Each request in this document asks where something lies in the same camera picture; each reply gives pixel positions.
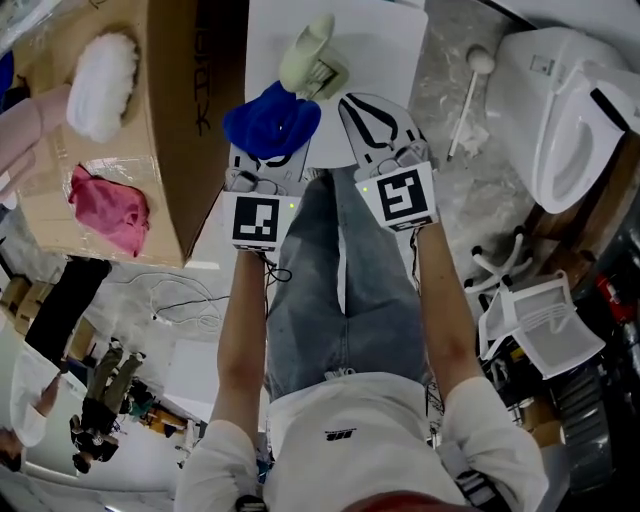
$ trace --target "white t-shirt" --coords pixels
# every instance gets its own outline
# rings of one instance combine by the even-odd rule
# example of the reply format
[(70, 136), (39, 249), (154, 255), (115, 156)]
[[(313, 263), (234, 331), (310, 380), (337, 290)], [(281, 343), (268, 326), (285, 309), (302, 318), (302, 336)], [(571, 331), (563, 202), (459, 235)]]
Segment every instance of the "white t-shirt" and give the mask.
[[(443, 441), (505, 484), (518, 509), (535, 511), (547, 490), (540, 450), (511, 421), (491, 383), (474, 378), (447, 398)], [(361, 499), (414, 491), (455, 505), (462, 493), (426, 443), (424, 388), (386, 373), (348, 375), (276, 400), (270, 434), (276, 463), (262, 497), (272, 512), (339, 512)], [(189, 458), (176, 512), (230, 512), (257, 494), (256, 455), (237, 426), (214, 421)]]
[(28, 343), (23, 345), (13, 368), (10, 414), (18, 439), (29, 448), (42, 441), (47, 427), (47, 418), (35, 406), (60, 370)]

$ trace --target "black pants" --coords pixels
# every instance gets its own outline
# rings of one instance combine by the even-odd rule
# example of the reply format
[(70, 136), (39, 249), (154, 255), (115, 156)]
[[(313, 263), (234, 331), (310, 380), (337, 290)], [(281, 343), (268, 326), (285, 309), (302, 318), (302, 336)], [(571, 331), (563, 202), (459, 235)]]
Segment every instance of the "black pants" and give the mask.
[(69, 336), (87, 309), (111, 264), (102, 260), (72, 259), (58, 284), (42, 303), (25, 341), (58, 366)]

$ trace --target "blue object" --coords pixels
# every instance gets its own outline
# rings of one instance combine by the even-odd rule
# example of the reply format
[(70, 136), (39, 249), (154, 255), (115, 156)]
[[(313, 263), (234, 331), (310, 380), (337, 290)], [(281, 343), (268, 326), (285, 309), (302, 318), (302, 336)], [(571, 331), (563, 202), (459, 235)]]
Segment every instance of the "blue object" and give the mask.
[(2, 98), (5, 91), (11, 87), (13, 83), (13, 73), (13, 52), (9, 52), (0, 59), (0, 98)]
[(317, 103), (298, 100), (275, 82), (259, 98), (228, 112), (224, 133), (235, 146), (267, 160), (300, 149), (317, 130), (321, 115)]

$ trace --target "person in white shirt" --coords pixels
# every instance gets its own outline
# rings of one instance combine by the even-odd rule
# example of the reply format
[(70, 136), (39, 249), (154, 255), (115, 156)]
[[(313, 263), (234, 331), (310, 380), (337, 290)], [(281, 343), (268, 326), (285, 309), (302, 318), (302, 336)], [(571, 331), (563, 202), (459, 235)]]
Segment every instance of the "person in white shirt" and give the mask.
[(36, 446), (45, 436), (69, 336), (110, 271), (108, 261), (73, 258), (29, 327), (13, 368), (13, 428), (0, 428), (0, 464), (12, 471), (20, 470), (24, 448)]
[[(443, 446), (505, 491), (512, 510), (538, 508), (547, 489), (540, 451), (483, 376), (442, 225), (422, 228), (417, 246), (420, 295), (395, 237), (356, 191), (353, 169), (341, 169), (305, 192), (281, 251), (279, 266), (291, 279), (279, 283), (268, 318), (264, 260), (238, 254), (218, 347), (220, 387), (182, 472), (176, 512), (466, 510), (465, 495), (426, 442), (429, 368), (445, 405)], [(263, 381), (275, 465), (259, 486)]]

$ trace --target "black hair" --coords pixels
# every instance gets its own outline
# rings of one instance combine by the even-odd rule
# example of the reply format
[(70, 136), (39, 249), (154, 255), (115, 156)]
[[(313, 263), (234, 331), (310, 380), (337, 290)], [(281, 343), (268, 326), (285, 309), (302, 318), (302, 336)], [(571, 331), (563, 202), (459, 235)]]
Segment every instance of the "black hair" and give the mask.
[(22, 467), (22, 453), (19, 453), (15, 457), (11, 457), (11, 455), (9, 455), (4, 450), (0, 450), (0, 464), (5, 466), (10, 471), (17, 473)]
[(79, 453), (76, 453), (73, 456), (73, 465), (83, 475), (86, 475), (89, 472), (89, 470), (91, 469), (91, 465), (86, 460), (84, 460), (82, 455), (80, 455)]

